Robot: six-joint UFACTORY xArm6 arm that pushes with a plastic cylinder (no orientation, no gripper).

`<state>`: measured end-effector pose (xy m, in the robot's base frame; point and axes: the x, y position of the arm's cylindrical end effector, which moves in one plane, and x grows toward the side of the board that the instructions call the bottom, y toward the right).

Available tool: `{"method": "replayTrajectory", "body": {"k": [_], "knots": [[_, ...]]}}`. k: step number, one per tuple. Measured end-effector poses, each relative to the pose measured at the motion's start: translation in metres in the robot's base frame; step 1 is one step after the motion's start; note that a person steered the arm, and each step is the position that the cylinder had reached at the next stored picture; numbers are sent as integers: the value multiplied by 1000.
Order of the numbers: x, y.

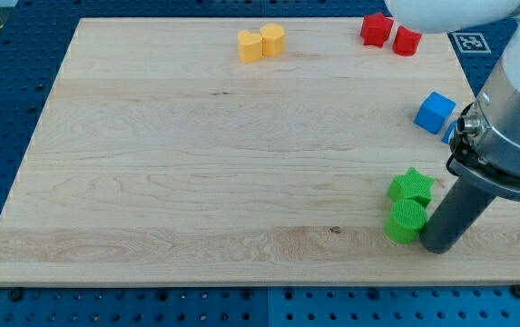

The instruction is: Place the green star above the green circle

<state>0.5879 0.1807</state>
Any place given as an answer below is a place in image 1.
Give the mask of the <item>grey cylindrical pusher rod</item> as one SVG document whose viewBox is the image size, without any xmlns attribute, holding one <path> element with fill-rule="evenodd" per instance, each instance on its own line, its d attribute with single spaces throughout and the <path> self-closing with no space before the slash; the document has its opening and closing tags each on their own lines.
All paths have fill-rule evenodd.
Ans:
<svg viewBox="0 0 520 327">
<path fill-rule="evenodd" d="M 448 252 L 494 199 L 495 195 L 458 178 L 427 221 L 419 241 L 432 253 Z"/>
</svg>

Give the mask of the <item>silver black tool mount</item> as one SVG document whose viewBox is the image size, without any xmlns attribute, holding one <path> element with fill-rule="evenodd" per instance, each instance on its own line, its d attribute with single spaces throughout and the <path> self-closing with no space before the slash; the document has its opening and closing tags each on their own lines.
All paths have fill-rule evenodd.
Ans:
<svg viewBox="0 0 520 327">
<path fill-rule="evenodd" d="M 458 116 L 450 149 L 460 182 L 520 203 L 520 91 L 502 62 Z"/>
</svg>

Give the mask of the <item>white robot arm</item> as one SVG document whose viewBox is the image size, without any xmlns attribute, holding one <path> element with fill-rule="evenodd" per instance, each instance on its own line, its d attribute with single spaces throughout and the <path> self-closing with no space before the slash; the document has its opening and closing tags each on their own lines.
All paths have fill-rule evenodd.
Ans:
<svg viewBox="0 0 520 327">
<path fill-rule="evenodd" d="M 437 34 L 520 19 L 520 0 L 387 0 L 404 27 Z M 520 23 L 476 99 L 459 115 L 447 170 L 456 182 L 435 209 L 419 241 L 447 252 L 496 198 L 520 203 Z"/>
</svg>

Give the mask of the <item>blue block behind arm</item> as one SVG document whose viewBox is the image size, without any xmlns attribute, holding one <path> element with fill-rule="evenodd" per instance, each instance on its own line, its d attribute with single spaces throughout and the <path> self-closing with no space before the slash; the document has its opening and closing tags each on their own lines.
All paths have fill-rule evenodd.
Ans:
<svg viewBox="0 0 520 327">
<path fill-rule="evenodd" d="M 455 130 L 456 130 L 456 121 L 452 121 L 449 124 L 449 126 L 447 127 L 447 129 L 441 139 L 441 142 L 444 144 L 450 144 L 451 139 L 454 137 Z"/>
</svg>

